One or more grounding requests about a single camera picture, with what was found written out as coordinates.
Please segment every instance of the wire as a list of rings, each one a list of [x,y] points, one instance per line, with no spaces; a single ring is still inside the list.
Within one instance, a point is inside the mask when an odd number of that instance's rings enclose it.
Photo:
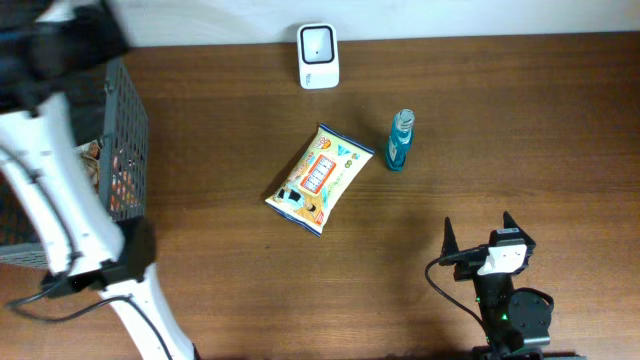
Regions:
[[[53,214],[54,214],[54,216],[56,218],[56,221],[62,227],[62,230],[63,230],[63,232],[65,234],[65,238],[67,240],[67,245],[69,246],[69,250],[70,250],[70,253],[69,253],[69,265],[67,266],[67,269],[65,271],[63,271],[63,272],[61,272],[59,274],[59,279],[55,284],[53,284],[48,289],[43,290],[43,291],[41,291],[41,292],[39,292],[39,293],[37,293],[35,295],[10,301],[5,305],[5,307],[7,307],[9,310],[11,310],[14,314],[19,315],[19,316],[21,316],[23,318],[26,318],[26,319],[29,319],[29,320],[40,321],[40,322],[43,322],[43,323],[46,323],[46,324],[58,324],[58,323],[67,322],[67,321],[70,321],[70,320],[73,320],[73,319],[77,319],[82,315],[88,314],[88,313],[92,312],[93,310],[101,308],[101,307],[103,307],[103,306],[105,306],[107,304],[110,304],[112,302],[124,301],[127,304],[129,304],[140,315],[140,317],[142,317],[142,319],[147,323],[147,325],[149,326],[151,331],[153,331],[153,333],[155,334],[156,338],[158,339],[158,342],[160,342],[160,345],[162,346],[162,349],[164,350],[164,353],[167,356],[167,359],[171,360],[172,359],[171,353],[169,352],[169,348],[167,347],[167,344],[165,343],[164,339],[162,338],[162,335],[160,334],[158,329],[155,327],[155,325],[153,325],[153,322],[151,322],[151,320],[149,319],[149,317],[147,317],[147,315],[144,313],[144,311],[142,311],[142,309],[140,309],[140,307],[135,302],[133,302],[133,300],[131,299],[131,296],[114,296],[114,297],[111,297],[109,299],[105,299],[105,300],[99,301],[99,302],[97,302],[97,303],[95,303],[93,305],[89,305],[86,308],[84,308],[82,310],[79,310],[79,311],[77,311],[77,312],[75,312],[73,314],[70,314],[70,315],[67,315],[67,316],[63,316],[63,317],[60,317],[60,318],[53,318],[53,317],[36,315],[36,314],[30,313],[28,311],[25,311],[25,310],[21,309],[21,307],[24,306],[24,305],[34,303],[34,302],[46,297],[47,295],[51,294],[54,290],[56,290],[59,286],[64,284],[67,281],[67,279],[69,278],[69,274],[73,270],[73,267],[75,266],[76,261],[78,260],[78,258],[81,255],[76,250],[76,246],[75,246],[74,242],[72,241],[71,230],[69,229],[68,225],[62,220],[62,215],[60,214],[60,211],[54,205],[53,199],[51,198],[49,193],[45,190],[44,186],[39,183],[39,179],[42,177],[42,175],[38,171],[30,170],[29,166],[24,161],[22,161],[20,158],[18,158],[15,154],[13,154],[9,149],[7,149],[2,144],[0,144],[0,151],[5,153],[5,155],[7,157],[9,157],[10,161],[16,163],[16,165],[18,165],[18,167],[20,167],[22,169],[24,174],[31,180],[31,183],[38,188],[38,190],[40,191],[42,197],[45,199],[45,202],[47,203],[47,205],[49,206],[49,208],[53,212]]]
[[[451,301],[453,305],[459,307],[460,309],[464,310],[467,314],[471,315],[478,322],[478,324],[480,324],[480,326],[482,327],[482,330],[484,331],[484,334],[486,336],[489,336],[489,331],[487,329],[486,324],[484,323],[484,321],[482,321],[482,319],[478,315],[476,315],[476,313],[474,313],[468,307],[459,303],[456,299],[449,296],[449,294],[444,292],[444,290],[440,289],[438,285],[436,285],[433,282],[433,280],[431,280],[431,277],[429,276],[429,270],[433,267],[433,265],[437,264],[439,261],[440,261],[440,258],[433,260],[432,262],[429,263],[429,265],[427,265],[427,268],[424,270],[424,276],[427,278],[427,282],[438,292],[438,294],[444,296],[444,298]]]

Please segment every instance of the snack package in basket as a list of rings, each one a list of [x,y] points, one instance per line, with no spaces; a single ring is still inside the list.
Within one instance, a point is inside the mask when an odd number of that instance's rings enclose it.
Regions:
[[[320,236],[331,209],[371,156],[372,149],[322,124],[287,180],[265,201]]]

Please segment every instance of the wooden table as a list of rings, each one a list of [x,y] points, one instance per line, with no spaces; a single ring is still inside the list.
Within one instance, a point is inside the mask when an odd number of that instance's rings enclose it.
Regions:
[[[445,216],[468,248],[504,210],[538,242],[515,285],[556,299],[547,350],[640,357],[640,34],[345,42],[340,60],[337,88],[306,91],[292,44],[127,59],[151,119],[160,279],[204,358],[430,358],[481,345],[424,268]],[[402,108],[417,114],[415,142],[391,173],[381,149]],[[379,151],[316,238],[263,201],[320,123]],[[476,309],[452,270],[435,280]],[[0,300],[35,291],[41,275],[1,267]],[[139,358],[110,310],[58,326],[2,311],[0,324],[4,359]]]

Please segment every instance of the gray basket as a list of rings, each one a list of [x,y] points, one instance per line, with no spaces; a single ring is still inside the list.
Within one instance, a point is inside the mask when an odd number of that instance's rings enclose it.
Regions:
[[[73,135],[78,144],[99,139],[99,198],[114,221],[144,215],[149,119],[121,60],[69,82]],[[47,259],[28,217],[0,184],[0,263],[46,268]]]

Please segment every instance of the bottle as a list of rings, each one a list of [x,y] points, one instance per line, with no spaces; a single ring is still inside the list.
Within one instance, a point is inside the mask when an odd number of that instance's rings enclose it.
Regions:
[[[387,145],[387,165],[391,171],[402,171],[407,153],[413,142],[413,111],[404,109],[393,118],[391,136]]]

